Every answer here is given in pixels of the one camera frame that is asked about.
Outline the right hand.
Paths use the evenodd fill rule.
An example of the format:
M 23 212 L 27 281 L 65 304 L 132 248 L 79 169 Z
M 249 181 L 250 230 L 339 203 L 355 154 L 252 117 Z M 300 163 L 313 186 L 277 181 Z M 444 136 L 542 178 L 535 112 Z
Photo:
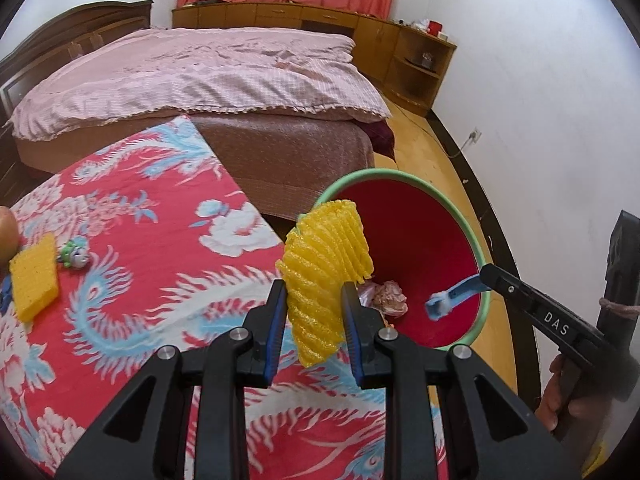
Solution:
M 549 431 L 555 430 L 558 426 L 559 411 L 564 406 L 560 387 L 563 366 L 564 356 L 558 354 L 549 366 L 552 376 L 535 411 L 537 419 Z M 590 396 L 589 398 L 574 399 L 567 404 L 566 408 L 570 416 L 576 419 L 600 424 L 610 412 L 611 400 L 606 396 Z

